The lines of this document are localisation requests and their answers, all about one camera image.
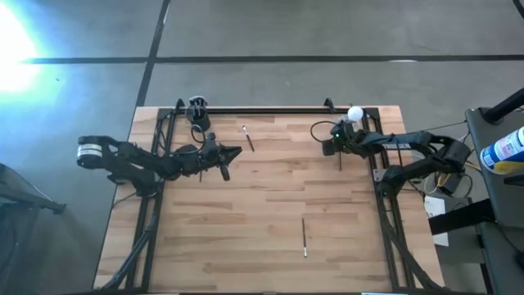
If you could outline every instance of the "wooden tabletop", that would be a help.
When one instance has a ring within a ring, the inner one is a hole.
[[[378,108],[385,134],[405,132],[398,106]],[[157,110],[137,108],[129,135],[130,142],[148,151]],[[213,169],[203,174],[201,183],[198,175],[166,183],[150,291],[390,291],[368,160],[342,155],[339,171],[338,157],[324,157],[309,135],[314,122],[338,116],[210,116],[217,141],[242,146],[243,152],[229,167],[228,182]],[[319,125],[314,132],[326,138],[330,128]],[[199,146],[187,120],[179,116],[174,148],[186,143]],[[398,163],[396,152],[389,157]],[[403,152],[404,163],[409,158],[409,152]],[[120,186],[115,200],[132,192],[132,186]],[[129,254],[139,203],[132,197],[113,209],[95,287],[106,283]],[[444,285],[420,195],[403,191],[399,204],[409,250],[431,278]]]

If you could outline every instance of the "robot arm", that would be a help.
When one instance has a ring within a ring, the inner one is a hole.
[[[426,158],[406,166],[390,166],[382,176],[378,189],[384,196],[394,197],[412,178],[424,177],[433,172],[458,173],[471,154],[467,145],[446,136],[426,131],[408,134],[383,135],[365,130],[354,131],[351,123],[342,121],[332,128],[332,138],[322,141],[324,156],[335,152],[353,153],[362,158],[384,150],[415,150]]]
[[[198,174],[215,166],[228,181],[227,167],[241,151],[241,147],[217,144],[213,133],[207,135],[201,149],[188,144],[162,157],[108,136],[82,136],[77,164],[86,169],[108,170],[109,180],[116,184],[128,180],[139,197],[151,197],[158,191],[160,179],[176,180],[180,175]]]

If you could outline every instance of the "gray floor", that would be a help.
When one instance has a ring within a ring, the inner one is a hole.
[[[19,20],[34,45],[31,57],[147,57],[161,3],[7,0],[0,12]],[[173,0],[158,56],[522,54],[523,30],[510,0]],[[18,66],[16,73],[30,73],[29,86],[0,90],[0,162],[68,204],[64,215],[44,212],[38,220],[27,290],[90,289],[115,186],[102,171],[76,165],[76,140],[126,139],[144,69]],[[157,64],[145,105],[172,106],[196,94],[220,106],[318,105],[332,98],[400,105],[406,129],[416,130],[492,106],[521,88],[522,77],[524,61]],[[437,132],[467,131],[462,125]],[[486,197],[477,176],[474,200]],[[460,254],[439,252],[448,286],[482,290],[477,266],[451,263]]]

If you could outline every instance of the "metal stand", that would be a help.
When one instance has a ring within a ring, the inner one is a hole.
[[[166,135],[165,145],[166,150],[169,151],[170,143],[174,136],[174,124],[175,117],[177,114],[183,114],[184,108],[183,105],[177,105],[175,109],[159,109],[157,115],[157,125],[156,130],[160,130],[163,127],[163,122],[165,120],[169,121],[168,132]],[[332,103],[331,106],[328,104],[325,107],[310,108],[310,107],[297,107],[297,108],[279,108],[279,107],[258,107],[258,108],[209,108],[207,111],[210,115],[235,115],[235,114],[345,114],[347,113],[347,107],[345,108],[335,108]],[[373,120],[377,131],[382,132],[382,126],[380,121],[380,116],[377,108],[366,108],[364,110],[366,117],[363,119],[363,127],[369,129],[368,118]],[[155,137],[152,144],[152,152],[156,152],[159,147],[160,132],[155,132]],[[389,159],[387,153],[383,152],[381,154],[382,166],[387,168],[389,166]],[[369,158],[370,169],[377,169],[377,160],[375,157]],[[374,184],[374,187],[377,187],[377,181],[373,178],[373,173],[371,173],[371,178]],[[158,225],[160,221],[160,209],[162,206],[164,184],[160,184],[160,191],[157,195],[149,199],[143,199],[140,204],[140,209],[138,212],[138,221],[137,227],[135,230],[135,239],[133,243],[133,250],[130,255],[120,267],[117,274],[113,279],[104,286],[104,288],[96,289],[82,294],[144,294],[148,293],[149,283],[151,279],[151,269],[153,263],[153,257],[155,252],[155,242],[156,242],[156,233],[158,230]],[[400,216],[399,204],[396,198],[389,199],[391,202],[391,214],[393,217],[394,225],[390,224],[386,212],[386,206],[384,204],[385,198],[377,193],[375,190],[375,197],[377,199],[377,208],[378,208],[378,217],[381,221],[382,228],[382,237],[384,240],[384,249],[386,253],[386,262],[391,279],[391,289],[393,293],[402,292],[405,295],[414,295],[414,294],[476,294],[476,293],[456,293],[447,289],[444,289],[437,284],[435,284],[429,276],[424,272],[421,266],[416,262],[414,257],[409,252],[406,245],[406,238],[404,235],[404,228],[402,226],[402,218]],[[145,226],[147,205],[151,199],[155,200],[155,205],[153,207],[152,218],[147,227]],[[397,273],[397,267],[395,263],[395,253],[393,252],[393,247],[391,244],[394,244],[400,254],[400,260],[402,263],[402,268],[404,272],[404,277],[406,279],[407,287],[400,286],[399,275]],[[143,268],[142,282],[138,287],[135,286],[135,274],[136,274],[136,260],[147,245],[147,254],[146,260]],[[424,288],[416,288],[413,275],[416,275],[418,281]],[[118,287],[123,282],[123,279],[126,278],[125,286],[122,289]],[[263,294],[263,293],[242,293],[242,294]],[[358,293],[339,293],[339,294],[361,294]],[[375,292],[373,294],[391,294],[387,292]]]

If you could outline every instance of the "blue and white can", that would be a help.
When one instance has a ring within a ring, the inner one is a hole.
[[[499,175],[524,169],[524,127],[484,148],[480,162],[487,170]]]

